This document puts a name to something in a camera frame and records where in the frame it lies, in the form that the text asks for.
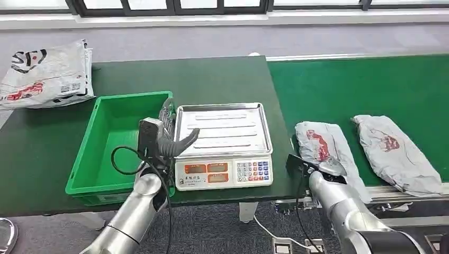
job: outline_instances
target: black cable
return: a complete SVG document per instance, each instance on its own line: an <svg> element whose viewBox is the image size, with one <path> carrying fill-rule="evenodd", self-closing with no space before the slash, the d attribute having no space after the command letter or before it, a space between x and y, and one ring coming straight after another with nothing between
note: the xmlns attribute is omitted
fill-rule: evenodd
<svg viewBox="0 0 449 254"><path fill-rule="evenodd" d="M304 171L305 171L305 170L306 170L306 169L303 167L303 168L302 168L302 171L301 171L301 179L299 180L299 185L298 185L298 190L297 190L297 195L296 195L296 215L297 215L297 217L298 217L299 225L301 226L302 232L304 232L304 235L305 235L306 238L309 240L310 244L311 244L312 246L315 247L315 249L317 250L318 253L322 253L322 252L318 249L317 245L312 241L312 239L311 239L311 238L309 237L309 235L307 234L307 232L306 232L306 230L305 230L305 228L304 228L304 225L302 225L301 218L299 217L298 202L299 202L299 195L300 195L300 192L301 192L302 180L304 179Z"/></svg>
<svg viewBox="0 0 449 254"><path fill-rule="evenodd" d="M164 179L162 178L162 176L160 175L159 171L155 168L155 166L148 160L148 158L146 158L144 155L142 155L141 153L139 153L139 151L137 151L134 148L131 147L127 147L127 146L118 146L116 148L114 148L114 150L112 150L111 153L111 163L112 163L112 167L114 167L115 170L117 170L119 173L124 174L124 175L135 175L139 172L141 172L144 168L145 168L145 164L142 164L136 171L134 172L125 172L120 170L117 167L117 164L115 164L115 153L120 150L120 149L126 149L129 151L134 152L137 157L139 157L139 159L143 160L146 164L148 164L148 166L152 169L152 171L159 177L161 184L162 184L162 188L165 191L165 195L167 197L167 207L168 207L168 219L169 219L169 227L168 227L168 244L167 244L167 251L166 254L168 254L170 252L170 247L172 245L172 202L170 201L170 192L168 191L167 185L164 182Z"/></svg>
<svg viewBox="0 0 449 254"><path fill-rule="evenodd" d="M135 153L137 155L137 157L139 157L139 159L145 158L144 156L142 156L139 153L139 151L137 151L134 148L127 147L127 146L118 146L118 147L114 148L114 150L112 150L112 153L111 153L111 163L112 163L112 167L114 167L115 170L117 170L119 173L121 173L123 175L130 176L130 175L135 175L135 174L141 172L143 170L143 168L145 168L145 164L142 164L136 171L133 171L133 172L125 172L125 171L120 170L119 167L117 166L117 164L115 164L115 153L120 149L126 149L126 150L129 150L129 151Z"/></svg>

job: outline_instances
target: plastic mailer bag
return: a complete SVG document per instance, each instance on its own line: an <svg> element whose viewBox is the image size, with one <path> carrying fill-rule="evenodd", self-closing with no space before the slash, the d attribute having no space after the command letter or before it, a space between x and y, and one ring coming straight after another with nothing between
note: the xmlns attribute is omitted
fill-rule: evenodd
<svg viewBox="0 0 449 254"><path fill-rule="evenodd" d="M439 195L441 177L412 140L386 116L357 115L360 144L376 175L401 192Z"/></svg>
<svg viewBox="0 0 449 254"><path fill-rule="evenodd" d="M93 98L85 40L16 52L0 84L0 110L65 106Z"/></svg>
<svg viewBox="0 0 449 254"><path fill-rule="evenodd" d="M370 194L358 175L348 142L337 124L300 122L295 126L302 159L315 164L326 163L329 157L337 159L345 168L346 182L356 190L364 203L371 201Z"/></svg>

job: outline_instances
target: scale keypad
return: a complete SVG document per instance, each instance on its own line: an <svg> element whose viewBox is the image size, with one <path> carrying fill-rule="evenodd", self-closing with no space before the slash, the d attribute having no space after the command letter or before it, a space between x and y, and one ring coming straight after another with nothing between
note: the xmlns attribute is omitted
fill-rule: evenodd
<svg viewBox="0 0 449 254"><path fill-rule="evenodd" d="M237 180L239 182L269 180L268 161L237 163Z"/></svg>

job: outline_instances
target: red printed logo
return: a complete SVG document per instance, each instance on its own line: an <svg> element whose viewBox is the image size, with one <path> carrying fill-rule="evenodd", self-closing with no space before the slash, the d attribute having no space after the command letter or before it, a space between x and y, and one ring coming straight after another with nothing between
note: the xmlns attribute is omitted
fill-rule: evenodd
<svg viewBox="0 0 449 254"><path fill-rule="evenodd" d="M30 98L34 95L38 95L43 91L43 83L35 82L33 85L28 86L22 90L18 90L17 93L9 94L6 99L8 101L17 101L22 98Z"/></svg>
<svg viewBox="0 0 449 254"><path fill-rule="evenodd" d="M316 140L318 142L318 157L315 159L317 161L325 161L329 157L329 149L327 148L327 143L322 138L322 136L316 134L314 130L307 130L307 138L309 140Z"/></svg>
<svg viewBox="0 0 449 254"><path fill-rule="evenodd" d="M383 146L381 146L381 149L384 152L389 152L391 150L399 148L399 142L395 138L393 138L390 135L386 135L386 134L384 134L384 135L385 136L381 139L381 141L383 143Z"/></svg>

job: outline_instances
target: stainless steel tray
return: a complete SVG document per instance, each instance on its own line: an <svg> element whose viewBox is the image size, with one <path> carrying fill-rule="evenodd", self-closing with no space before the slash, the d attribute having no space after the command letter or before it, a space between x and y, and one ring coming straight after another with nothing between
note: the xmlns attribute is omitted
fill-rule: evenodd
<svg viewBox="0 0 449 254"><path fill-rule="evenodd" d="M199 138L178 159L269 155L273 148L261 103L188 105L177 109L175 141L200 128Z"/></svg>

